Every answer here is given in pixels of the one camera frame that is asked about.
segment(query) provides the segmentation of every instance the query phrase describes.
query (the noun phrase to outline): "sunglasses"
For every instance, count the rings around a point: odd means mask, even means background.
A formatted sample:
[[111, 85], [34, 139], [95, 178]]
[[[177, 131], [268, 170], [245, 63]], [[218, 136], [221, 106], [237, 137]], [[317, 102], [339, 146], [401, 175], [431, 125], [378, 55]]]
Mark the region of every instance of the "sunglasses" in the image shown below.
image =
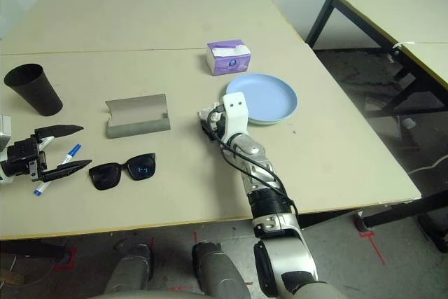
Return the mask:
[[89, 169], [89, 175], [97, 190], [106, 190], [118, 185], [122, 169], [126, 169], [134, 180], [151, 178], [155, 173], [155, 153], [138, 155], [123, 165], [110, 162], [95, 166]]

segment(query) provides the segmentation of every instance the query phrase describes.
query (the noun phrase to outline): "tissue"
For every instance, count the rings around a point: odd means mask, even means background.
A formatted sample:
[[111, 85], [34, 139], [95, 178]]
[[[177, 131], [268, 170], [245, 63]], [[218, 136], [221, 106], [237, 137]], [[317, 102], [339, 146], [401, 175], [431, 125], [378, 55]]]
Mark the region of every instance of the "tissue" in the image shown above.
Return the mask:
[[251, 51], [242, 40], [219, 41], [207, 44], [207, 64], [213, 75], [246, 71]]

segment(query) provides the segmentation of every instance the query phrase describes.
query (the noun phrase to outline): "black cable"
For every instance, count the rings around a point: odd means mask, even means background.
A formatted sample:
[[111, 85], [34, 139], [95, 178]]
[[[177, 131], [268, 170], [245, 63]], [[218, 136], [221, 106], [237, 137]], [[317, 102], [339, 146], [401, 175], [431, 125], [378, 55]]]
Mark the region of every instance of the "black cable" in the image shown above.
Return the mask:
[[279, 178], [273, 171], [271, 171], [270, 169], [268, 169], [268, 168], [262, 166], [262, 165], [259, 164], [258, 162], [254, 161], [254, 160], [252, 160], [252, 159], [250, 159], [250, 158], [248, 158], [248, 157], [246, 157], [245, 155], [242, 155], [241, 153], [236, 152], [233, 148], [231, 148], [230, 146], [228, 146], [224, 141], [222, 141], [221, 139], [219, 139], [219, 137], [215, 134], [215, 132], [213, 131], [213, 128], [212, 128], [212, 126], [211, 126], [211, 115], [212, 115], [213, 113], [215, 113], [215, 112], [218, 112], [218, 108], [219, 108], [219, 106], [216, 107], [216, 108], [214, 108], [212, 111], [210, 111], [209, 115], [207, 116], [207, 125], [208, 125], [208, 127], [209, 127], [209, 131], [210, 131], [210, 133], [212, 134], [213, 138], [214, 138], [214, 139], [215, 139], [215, 140], [216, 140], [216, 141], [217, 141], [217, 142], [218, 142], [224, 149], [226, 149], [227, 151], [233, 153], [234, 155], [240, 157], [241, 159], [243, 159], [243, 160], [245, 160], [245, 161], [247, 161], [247, 162], [250, 162], [251, 164], [253, 164], [253, 165], [255, 165], [255, 166], [257, 166], [257, 167], [259, 167], [259, 168], [265, 170], [266, 172], [268, 172], [268, 173], [274, 178], [274, 180], [276, 180], [276, 181], [279, 183], [281, 191], [280, 191], [278, 188], [275, 188], [275, 187], [269, 185], [267, 182], [263, 181], [262, 179], [259, 179], [258, 177], [254, 176], [254, 175], [252, 175], [252, 174], [250, 174], [250, 173], [248, 173], [248, 172], [246, 172], [246, 171], [240, 169], [238, 166], [234, 165], [232, 162], [230, 162], [230, 161], [225, 157], [224, 152], [223, 152], [223, 149], [221, 149], [220, 151], [221, 151], [221, 155], [222, 155], [223, 158], [224, 158], [224, 161], [226, 161], [226, 163], [229, 164], [230, 166], [232, 166], [232, 167], [234, 167], [235, 169], [239, 170], [241, 173], [244, 173], [245, 175], [247, 175], [247, 176], [251, 177], [252, 179], [254, 179], [254, 180], [260, 182], [260, 183], [263, 184], [264, 186], [266, 186], [266, 187], [270, 188], [271, 190], [273, 190], [275, 193], [277, 193], [277, 194], [279, 194], [280, 196], [284, 197], [284, 198], [289, 202], [290, 206], [292, 206], [292, 207], [294, 208], [294, 212], [295, 212], [295, 214], [296, 214], [296, 216], [297, 216], [297, 215], [299, 214], [298, 209], [297, 209], [297, 207], [295, 206], [294, 201], [293, 201], [292, 199], [290, 199], [289, 196], [287, 195], [285, 186], [283, 185], [283, 182], [281, 181], [281, 179], [280, 179], [280, 178]]
[[221, 151], [221, 155], [223, 156], [224, 161], [226, 161], [227, 164], [229, 164], [229, 165], [232, 166], [233, 168], [237, 169], [237, 170], [240, 171], [241, 173], [244, 173], [245, 175], [251, 177], [252, 179], [255, 179], [256, 181], [262, 183], [262, 184], [265, 185], [266, 187], [272, 189], [275, 193], [279, 194], [280, 196], [284, 197], [284, 198], [286, 199], [286, 201], [289, 202], [289, 205], [292, 206], [292, 207], [294, 208], [294, 212], [295, 212], [295, 214], [296, 214], [296, 215], [299, 214], [299, 211], [298, 211], [297, 207], [295, 206], [294, 201], [293, 201], [292, 199], [290, 199], [286, 194], [282, 193], [278, 188], [275, 188], [275, 187], [269, 185], [266, 181], [263, 181], [262, 179], [257, 178], [256, 176], [254, 176], [254, 175], [252, 175], [252, 174], [250, 174], [250, 173], [244, 171], [243, 169], [239, 168], [239, 167], [236, 166], [233, 162], [230, 162], [230, 161], [226, 158], [226, 156], [225, 156], [225, 154], [224, 154], [224, 152], [223, 152], [223, 149], [221, 149], [220, 151]]
[[224, 147], [226, 150], [232, 152], [233, 154], [235, 154], [236, 156], [240, 157], [241, 159], [244, 159], [245, 161], [250, 162], [251, 164], [265, 170], [267, 173], [269, 173], [274, 180], [277, 180], [277, 182], [280, 185], [280, 189], [283, 191], [283, 193], [287, 194], [285, 186], [283, 185], [283, 182], [281, 181], [281, 179], [270, 169], [262, 166], [261, 164], [259, 164], [258, 162], [246, 157], [245, 155], [242, 155], [241, 153], [236, 152], [233, 148], [231, 148], [230, 146], [228, 146], [224, 141], [222, 141], [221, 139], [219, 139], [219, 137], [215, 134], [215, 132], [213, 131], [212, 127], [211, 127], [211, 115], [215, 112], [220, 112], [218, 111], [218, 108], [220, 106], [217, 106], [216, 108], [214, 108], [212, 111], [210, 111], [209, 115], [207, 116], [207, 125], [209, 126], [209, 131], [210, 133], [213, 135], [214, 139], [221, 144], [222, 147]]

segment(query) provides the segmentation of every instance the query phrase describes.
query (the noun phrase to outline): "blue marker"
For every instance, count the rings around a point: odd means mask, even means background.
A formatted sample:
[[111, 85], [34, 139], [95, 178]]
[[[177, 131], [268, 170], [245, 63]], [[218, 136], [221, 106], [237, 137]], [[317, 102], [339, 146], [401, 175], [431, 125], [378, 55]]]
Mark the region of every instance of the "blue marker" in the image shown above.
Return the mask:
[[[80, 148], [81, 148], [81, 145], [80, 144], [76, 144], [76, 146], [73, 147], [73, 149], [65, 155], [65, 158], [63, 159], [63, 161], [61, 161], [61, 163], [59, 165], [63, 165], [63, 164], [67, 164], [68, 162], [71, 162], [71, 159], [73, 159], [73, 157], [75, 156], [76, 152], [78, 152]], [[45, 191], [45, 189], [48, 187], [48, 185], [51, 182], [52, 181], [41, 183], [39, 185], [39, 187], [34, 190], [35, 196], [41, 196], [42, 193]]]

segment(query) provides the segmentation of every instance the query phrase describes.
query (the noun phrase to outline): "black table frame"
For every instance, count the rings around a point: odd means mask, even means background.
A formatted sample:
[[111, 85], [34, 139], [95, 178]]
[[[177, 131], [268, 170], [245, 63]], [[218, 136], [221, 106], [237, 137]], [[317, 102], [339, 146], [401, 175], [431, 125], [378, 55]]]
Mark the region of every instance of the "black table frame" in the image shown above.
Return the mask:
[[[317, 38], [325, 27], [328, 18], [330, 17], [333, 9], [336, 8], [339, 12], [345, 15], [350, 21], [364, 31], [373, 41], [375, 41], [381, 49], [389, 53], [395, 61], [402, 65], [402, 69], [394, 76], [395, 79], [403, 78], [407, 74], [411, 73], [415, 79], [396, 97], [386, 104], [381, 110], [378, 111], [364, 111], [364, 116], [369, 117], [382, 117], [382, 116], [401, 116], [412, 115], [417, 113], [433, 113], [440, 111], [448, 111], [448, 89], [434, 79], [431, 74], [425, 71], [419, 64], [417, 64], [411, 57], [406, 55], [401, 49], [393, 48], [395, 42], [388, 39], [379, 32], [368, 21], [362, 18], [354, 10], [348, 7], [340, 0], [325, 0], [322, 9], [316, 18], [315, 23], [311, 31], [308, 34], [306, 43], [313, 48], [317, 41]], [[426, 108], [426, 109], [397, 109], [397, 107], [403, 103], [411, 94], [415, 92], [431, 92], [435, 95], [443, 104], [443, 107], [439, 108]], [[370, 228], [385, 224], [392, 221], [397, 221], [409, 216], [419, 215], [426, 213], [427, 211], [439, 209], [448, 206], [448, 190], [436, 193], [429, 197], [422, 198], [410, 203], [402, 203], [392, 206], [389, 210], [380, 212], [375, 215], [361, 217], [356, 215], [356, 227], [359, 231], [367, 231]], [[326, 218], [340, 214], [338, 211], [332, 211], [326, 214]], [[315, 224], [319, 222], [318, 214], [309, 214], [304, 216], [305, 226], [309, 224]]]
[[[378, 43], [380, 47], [388, 52], [398, 63], [402, 65], [402, 69], [395, 75], [396, 78], [402, 78], [411, 73], [415, 79], [397, 96], [395, 96], [385, 107], [378, 111], [365, 111], [366, 117], [382, 117], [382, 116], [401, 116], [412, 115], [417, 113], [432, 113], [448, 111], [448, 90], [421, 68], [413, 59], [402, 52], [399, 48], [393, 48], [395, 42], [388, 40], [381, 32], [373, 27], [369, 22], [355, 13], [347, 5], [340, 0], [325, 0], [325, 3], [319, 13], [311, 31], [308, 33], [306, 43], [313, 48], [317, 38], [325, 27], [328, 18], [333, 9], [336, 8], [344, 14], [350, 21], [363, 30], [373, 41]], [[423, 108], [423, 109], [397, 109], [411, 94], [415, 92], [431, 92], [443, 104], [443, 107]]]

